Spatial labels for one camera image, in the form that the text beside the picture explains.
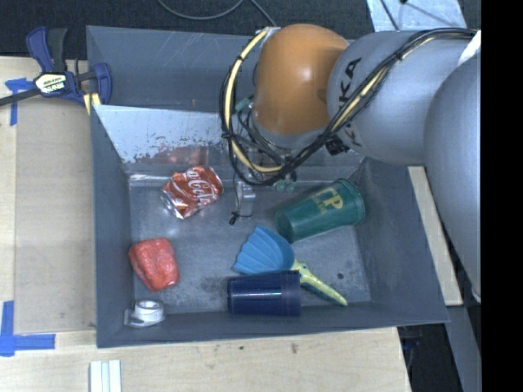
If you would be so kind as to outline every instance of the red sponge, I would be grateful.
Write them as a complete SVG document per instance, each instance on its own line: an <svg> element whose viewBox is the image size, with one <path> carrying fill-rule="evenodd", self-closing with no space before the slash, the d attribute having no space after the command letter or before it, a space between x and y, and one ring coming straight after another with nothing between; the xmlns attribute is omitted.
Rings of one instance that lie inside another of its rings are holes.
<svg viewBox="0 0 523 392"><path fill-rule="evenodd" d="M159 292L178 282L177 259L166 238L134 244L129 249L129 259L138 277L152 292Z"/></svg>

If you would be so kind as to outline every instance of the yellow object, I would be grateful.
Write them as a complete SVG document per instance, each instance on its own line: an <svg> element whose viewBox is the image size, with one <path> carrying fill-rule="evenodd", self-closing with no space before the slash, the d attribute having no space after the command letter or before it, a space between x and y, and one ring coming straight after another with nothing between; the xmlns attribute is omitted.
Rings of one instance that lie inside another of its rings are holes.
<svg viewBox="0 0 523 392"><path fill-rule="evenodd" d="M321 281L317 276L314 276L305 263L295 260L291 270L300 272L300 284L305 285L305 287L311 287L312 290L328 296L340 305L347 306L346 299L327 283Z"/></svg>
<svg viewBox="0 0 523 392"><path fill-rule="evenodd" d="M101 105L98 93L87 93L83 95L83 103L85 103L88 115L91 115L91 105Z"/></svg>

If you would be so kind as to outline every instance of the white tape roll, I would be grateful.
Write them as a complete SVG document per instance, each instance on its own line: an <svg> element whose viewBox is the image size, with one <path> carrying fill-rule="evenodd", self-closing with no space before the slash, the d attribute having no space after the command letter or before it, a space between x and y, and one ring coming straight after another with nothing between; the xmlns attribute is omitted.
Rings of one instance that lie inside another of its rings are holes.
<svg viewBox="0 0 523 392"><path fill-rule="evenodd" d="M132 308L125 310L123 323L129 327L150 327L165 319L163 305L157 301L136 301Z"/></svg>

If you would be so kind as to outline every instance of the blue tape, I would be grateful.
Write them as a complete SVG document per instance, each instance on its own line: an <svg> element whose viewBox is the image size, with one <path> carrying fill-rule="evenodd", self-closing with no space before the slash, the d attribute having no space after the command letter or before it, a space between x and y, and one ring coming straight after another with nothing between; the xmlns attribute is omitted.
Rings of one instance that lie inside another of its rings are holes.
<svg viewBox="0 0 523 392"><path fill-rule="evenodd" d="M34 83L29 81L26 78L16 78L14 80L7 80L6 86L11 92L15 95L19 91L31 90L34 88ZM16 125L18 122L18 104L11 104L11 120L9 122L10 126Z"/></svg>
<svg viewBox="0 0 523 392"><path fill-rule="evenodd" d="M2 328L0 329L0 356L12 357L17 350L53 350L56 334L16 336L13 334L15 302L3 303Z"/></svg>

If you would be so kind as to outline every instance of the light blue fan-shaped object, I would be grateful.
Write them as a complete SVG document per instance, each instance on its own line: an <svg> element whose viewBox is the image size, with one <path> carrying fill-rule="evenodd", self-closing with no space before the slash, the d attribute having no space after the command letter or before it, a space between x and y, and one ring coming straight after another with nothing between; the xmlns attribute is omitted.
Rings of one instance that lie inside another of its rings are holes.
<svg viewBox="0 0 523 392"><path fill-rule="evenodd" d="M300 282L313 292L347 305L346 299L313 275L305 263L294 258L294 251L288 241L270 229L257 226L242 245L232 269L242 274L278 273L297 270Z"/></svg>

